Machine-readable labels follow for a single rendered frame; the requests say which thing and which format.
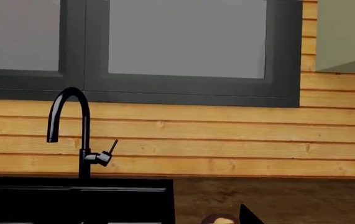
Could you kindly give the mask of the black kitchen sink basin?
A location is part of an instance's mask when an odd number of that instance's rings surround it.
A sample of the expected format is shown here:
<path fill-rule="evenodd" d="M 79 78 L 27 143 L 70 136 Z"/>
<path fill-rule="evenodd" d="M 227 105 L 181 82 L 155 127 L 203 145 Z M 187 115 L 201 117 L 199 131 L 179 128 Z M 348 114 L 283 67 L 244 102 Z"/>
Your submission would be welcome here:
<path fill-rule="evenodd" d="M 0 177 L 0 224 L 175 224 L 173 181 Z"/>

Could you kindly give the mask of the dark grey framed window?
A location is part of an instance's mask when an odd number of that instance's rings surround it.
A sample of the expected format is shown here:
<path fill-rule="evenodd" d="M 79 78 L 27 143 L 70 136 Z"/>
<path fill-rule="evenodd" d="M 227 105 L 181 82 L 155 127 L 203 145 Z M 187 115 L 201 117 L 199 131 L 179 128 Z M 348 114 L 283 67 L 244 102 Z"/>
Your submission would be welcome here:
<path fill-rule="evenodd" d="M 301 0 L 0 0 L 0 99 L 296 108 Z"/>

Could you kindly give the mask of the black gooseneck faucet spout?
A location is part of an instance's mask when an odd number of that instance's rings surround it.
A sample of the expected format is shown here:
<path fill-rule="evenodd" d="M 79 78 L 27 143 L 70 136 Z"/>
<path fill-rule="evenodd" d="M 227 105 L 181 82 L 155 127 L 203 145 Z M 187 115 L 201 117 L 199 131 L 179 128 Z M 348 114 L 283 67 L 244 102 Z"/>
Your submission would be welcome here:
<path fill-rule="evenodd" d="M 82 114 L 81 128 L 81 149 L 79 152 L 79 168 L 78 178 L 90 178 L 90 164 L 85 161 L 85 156 L 91 153 L 90 149 L 90 108 L 86 96 L 76 87 L 68 87 L 64 89 L 53 101 L 50 113 L 48 116 L 47 125 L 47 143 L 58 142 L 60 116 L 63 106 L 67 99 L 75 96 L 80 102 Z"/>

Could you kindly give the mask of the brown round food item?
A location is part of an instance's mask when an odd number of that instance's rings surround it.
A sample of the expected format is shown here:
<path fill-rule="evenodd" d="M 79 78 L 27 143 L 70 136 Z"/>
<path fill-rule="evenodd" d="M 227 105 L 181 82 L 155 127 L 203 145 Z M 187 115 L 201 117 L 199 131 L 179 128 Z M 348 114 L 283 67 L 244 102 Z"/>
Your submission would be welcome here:
<path fill-rule="evenodd" d="M 211 214 L 206 216 L 200 224 L 240 224 L 232 214 Z"/>

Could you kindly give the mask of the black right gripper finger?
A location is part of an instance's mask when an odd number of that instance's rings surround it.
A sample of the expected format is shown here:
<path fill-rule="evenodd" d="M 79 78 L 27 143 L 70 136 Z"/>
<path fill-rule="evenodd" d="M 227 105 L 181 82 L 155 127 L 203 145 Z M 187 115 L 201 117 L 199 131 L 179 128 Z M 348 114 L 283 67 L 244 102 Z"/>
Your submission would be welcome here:
<path fill-rule="evenodd" d="M 239 221 L 240 224 L 264 224 L 251 210 L 249 210 L 245 205 L 240 205 L 239 211 Z"/>

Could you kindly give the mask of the pale green wall cabinet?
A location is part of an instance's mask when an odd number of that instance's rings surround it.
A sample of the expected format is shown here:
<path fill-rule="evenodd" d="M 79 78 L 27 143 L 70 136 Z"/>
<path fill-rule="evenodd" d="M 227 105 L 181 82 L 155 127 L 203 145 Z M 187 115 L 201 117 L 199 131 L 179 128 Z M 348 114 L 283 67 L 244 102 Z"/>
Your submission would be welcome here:
<path fill-rule="evenodd" d="M 355 0 L 318 0 L 316 71 L 355 74 Z"/>

